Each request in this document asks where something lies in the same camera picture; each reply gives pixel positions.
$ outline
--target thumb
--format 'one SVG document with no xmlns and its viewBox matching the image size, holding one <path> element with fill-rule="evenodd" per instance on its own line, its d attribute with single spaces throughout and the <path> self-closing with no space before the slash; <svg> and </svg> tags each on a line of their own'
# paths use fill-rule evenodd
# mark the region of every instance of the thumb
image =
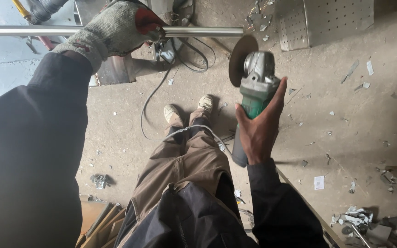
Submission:
<svg viewBox="0 0 397 248">
<path fill-rule="evenodd" d="M 235 104 L 235 117 L 237 118 L 240 127 L 244 127 L 250 121 L 243 107 L 238 103 Z"/>
</svg>

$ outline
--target grinder body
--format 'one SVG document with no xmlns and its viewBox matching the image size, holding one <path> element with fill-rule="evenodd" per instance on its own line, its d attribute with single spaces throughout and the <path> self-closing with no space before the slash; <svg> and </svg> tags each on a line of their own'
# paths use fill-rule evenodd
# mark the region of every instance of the grinder body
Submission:
<svg viewBox="0 0 397 248">
<path fill-rule="evenodd" d="M 254 119 L 267 107 L 277 92 L 280 79 L 275 77 L 275 60 L 270 52 L 251 52 L 244 61 L 241 79 L 241 106 L 249 119 Z M 233 160 L 239 166 L 247 165 L 247 156 L 241 146 L 240 127 L 237 125 L 232 150 Z"/>
</svg>

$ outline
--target black jacket sleeve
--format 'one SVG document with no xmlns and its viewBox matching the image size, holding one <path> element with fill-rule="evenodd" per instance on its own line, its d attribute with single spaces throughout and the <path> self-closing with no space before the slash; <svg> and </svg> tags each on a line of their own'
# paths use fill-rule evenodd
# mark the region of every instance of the black jacket sleeve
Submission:
<svg viewBox="0 0 397 248">
<path fill-rule="evenodd" d="M 253 234 L 261 247 L 328 248 L 323 229 L 298 192 L 281 183 L 273 159 L 247 166 L 254 206 Z"/>
<path fill-rule="evenodd" d="M 74 248 L 91 68 L 49 53 L 0 96 L 0 247 Z"/>
</svg>

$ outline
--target gray knit glove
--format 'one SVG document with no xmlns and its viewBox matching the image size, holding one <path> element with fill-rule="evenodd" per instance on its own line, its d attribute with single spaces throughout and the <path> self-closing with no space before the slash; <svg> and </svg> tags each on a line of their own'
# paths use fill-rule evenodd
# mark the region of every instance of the gray knit glove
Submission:
<svg viewBox="0 0 397 248">
<path fill-rule="evenodd" d="M 95 74 L 109 56 L 125 56 L 146 41 L 158 41 L 159 28 L 163 25 L 166 24 L 143 4 L 113 0 L 53 52 L 61 54 L 70 50 L 84 55 Z"/>
</svg>

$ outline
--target black jacket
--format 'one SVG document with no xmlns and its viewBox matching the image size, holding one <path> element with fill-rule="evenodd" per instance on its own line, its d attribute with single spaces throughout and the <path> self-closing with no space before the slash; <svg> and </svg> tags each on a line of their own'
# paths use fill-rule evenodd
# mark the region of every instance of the black jacket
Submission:
<svg viewBox="0 0 397 248">
<path fill-rule="evenodd" d="M 0 247 L 74 248 L 82 224 L 74 177 L 88 122 L 90 76 L 79 62 L 49 53 L 27 86 L 0 97 Z M 261 247 L 327 247 L 319 221 L 292 187 L 280 183 L 273 160 L 248 166 L 247 172 L 253 233 Z M 201 204 L 190 204 L 199 198 Z M 235 218 L 193 183 L 178 194 L 165 192 L 150 215 L 131 236 L 133 247 L 256 246 Z M 130 216 L 122 234 L 135 224 Z M 176 219 L 185 225 L 185 239 Z M 157 229 L 154 221 L 160 220 L 167 229 Z M 142 240 L 149 230 L 162 235 Z"/>
</svg>

